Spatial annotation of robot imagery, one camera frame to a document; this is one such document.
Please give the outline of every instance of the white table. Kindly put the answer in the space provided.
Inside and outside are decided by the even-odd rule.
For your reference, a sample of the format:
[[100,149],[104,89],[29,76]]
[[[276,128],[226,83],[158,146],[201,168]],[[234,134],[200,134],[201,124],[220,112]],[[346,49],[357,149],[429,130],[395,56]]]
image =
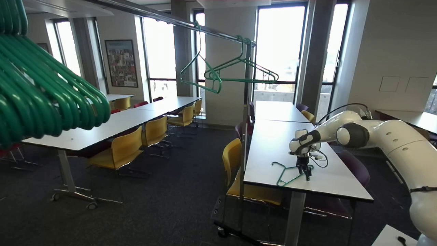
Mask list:
[[128,97],[133,97],[133,94],[107,94],[109,101],[115,101],[118,98],[128,98]]
[[256,101],[256,120],[309,122],[290,101]]
[[401,119],[409,124],[437,134],[437,115],[423,111],[379,111],[395,119]]
[[398,239],[399,236],[406,239],[406,245],[414,246],[419,243],[419,240],[413,239],[408,234],[403,234],[387,224],[372,246],[402,246]]
[[[287,167],[294,167],[297,164],[297,156],[289,153],[289,143],[296,137],[296,131],[301,128],[312,130],[313,124],[257,120],[244,180],[252,184],[279,187],[276,183],[283,172],[283,167],[272,165],[272,161],[279,161]],[[293,191],[286,235],[287,246],[298,245],[307,193],[323,193],[363,201],[373,201],[373,197],[328,143],[323,143],[322,150],[330,160],[330,165],[327,168],[315,165],[313,175],[309,182],[304,175],[287,186],[279,187]],[[283,180],[290,180],[297,175],[298,169],[287,171]]]
[[196,100],[197,97],[178,97],[173,100],[163,100],[159,102],[147,104],[139,108],[130,108],[118,113],[113,113],[107,123],[103,123],[99,127],[93,127],[92,130],[73,128],[69,131],[63,131],[59,137],[44,135],[43,138],[28,138],[24,139],[24,142],[58,149],[61,168],[68,190],[55,189],[55,191],[68,193],[70,195],[85,198],[96,204],[98,199],[103,198],[95,198],[92,195],[87,195],[78,191],[81,190],[81,187],[77,187],[74,183],[66,150],[80,152],[85,148],[93,146],[102,141],[113,138],[124,131],[139,127],[167,112],[180,109],[190,102],[195,102]]

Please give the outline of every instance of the metal rod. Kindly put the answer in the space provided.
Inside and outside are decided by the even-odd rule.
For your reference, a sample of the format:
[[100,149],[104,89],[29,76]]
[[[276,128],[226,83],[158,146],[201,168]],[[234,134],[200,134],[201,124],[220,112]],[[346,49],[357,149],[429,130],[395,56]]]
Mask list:
[[207,34],[211,34],[211,35],[223,37],[223,38],[233,40],[233,41],[237,41],[237,42],[244,42],[244,44],[248,44],[248,45],[256,45],[249,38],[244,38],[244,37],[240,37],[240,35],[231,35],[231,34],[227,34],[227,33],[223,33],[223,31],[218,31],[218,30],[197,25],[195,22],[186,22],[186,20],[178,19],[178,18],[173,16],[173,15],[159,12],[159,11],[156,11],[154,8],[148,8],[148,7],[144,7],[144,5],[132,3],[132,1],[126,1],[126,0],[85,0],[85,1],[95,3],[95,4],[99,4],[99,5],[111,7],[111,8],[115,8],[115,9],[121,9],[121,11],[136,14],[136,15],[141,15],[141,16],[151,16],[154,19],[163,20],[163,22],[167,22],[167,23],[171,23],[171,25],[175,25],[175,26],[184,26],[184,27],[188,27],[188,29],[192,29],[192,30],[196,30],[196,31],[203,31],[203,33],[207,33]]

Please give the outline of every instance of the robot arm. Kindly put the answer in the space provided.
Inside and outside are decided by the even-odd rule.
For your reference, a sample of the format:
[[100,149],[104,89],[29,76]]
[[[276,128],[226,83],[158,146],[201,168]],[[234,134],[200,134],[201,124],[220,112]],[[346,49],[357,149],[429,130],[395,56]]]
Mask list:
[[363,120],[342,112],[316,130],[290,142],[293,154],[304,154],[319,142],[350,148],[380,148],[406,180],[412,194],[410,216],[423,232],[420,245],[437,246],[437,150],[419,131],[401,120]]

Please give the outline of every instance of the table leg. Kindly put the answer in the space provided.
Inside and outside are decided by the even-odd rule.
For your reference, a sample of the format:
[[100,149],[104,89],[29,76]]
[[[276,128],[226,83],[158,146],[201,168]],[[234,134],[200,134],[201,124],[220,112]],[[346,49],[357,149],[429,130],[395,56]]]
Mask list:
[[300,245],[300,234],[301,234],[305,199],[307,199],[307,193],[301,193],[301,191],[292,193],[287,232],[286,232],[286,246]]
[[70,161],[69,161],[66,150],[59,150],[58,156],[59,156],[59,160],[61,160],[61,171],[63,173],[65,186],[68,189],[55,189],[57,193],[63,193],[63,194],[69,194],[72,197],[84,198],[84,199],[91,201],[95,205],[98,205],[99,201],[124,204],[122,201],[109,199],[109,198],[96,198],[93,195],[88,195],[88,194],[80,193],[78,190],[91,191],[91,189],[84,189],[84,187],[76,186],[74,178],[73,178],[73,173],[72,173]]

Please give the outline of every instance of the poster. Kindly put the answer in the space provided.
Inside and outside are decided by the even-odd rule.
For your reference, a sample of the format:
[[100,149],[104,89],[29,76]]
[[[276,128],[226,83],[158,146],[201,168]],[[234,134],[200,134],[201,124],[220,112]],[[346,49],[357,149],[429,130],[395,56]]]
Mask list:
[[134,45],[132,40],[107,40],[113,86],[139,87]]

